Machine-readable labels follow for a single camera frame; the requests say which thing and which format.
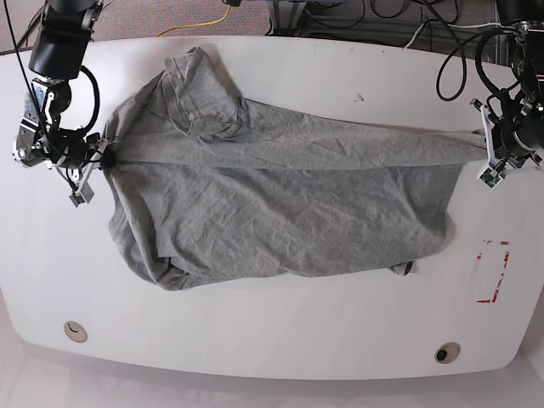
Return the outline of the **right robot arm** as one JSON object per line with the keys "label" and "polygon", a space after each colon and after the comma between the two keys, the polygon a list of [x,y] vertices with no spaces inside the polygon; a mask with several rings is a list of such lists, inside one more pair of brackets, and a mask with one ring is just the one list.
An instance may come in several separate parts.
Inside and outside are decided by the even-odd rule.
{"label": "right robot arm", "polygon": [[[23,167],[45,163],[67,182],[71,201],[79,206],[92,200],[88,179],[95,169],[111,163],[108,142],[93,131],[100,108],[99,84],[83,65],[94,33],[101,1],[47,1],[32,21],[37,33],[30,62],[22,71],[35,78],[25,80],[24,116],[14,140],[12,155]],[[61,127],[61,115],[71,103],[70,82],[84,75],[92,86],[93,111],[83,127]]]}

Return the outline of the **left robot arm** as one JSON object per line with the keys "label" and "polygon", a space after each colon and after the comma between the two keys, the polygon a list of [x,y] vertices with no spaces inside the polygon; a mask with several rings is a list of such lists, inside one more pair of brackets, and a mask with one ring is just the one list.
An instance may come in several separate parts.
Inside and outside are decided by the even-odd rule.
{"label": "left robot arm", "polygon": [[[495,187],[509,173],[524,170],[531,160],[533,170],[543,169],[538,152],[543,149],[543,2],[498,1],[496,11],[501,25],[481,35],[474,62],[480,81],[497,99],[501,114],[476,99],[484,126],[488,164],[479,178]],[[515,97],[508,88],[497,87],[485,74],[482,53],[486,43],[497,36],[509,42],[509,61],[519,88]]]}

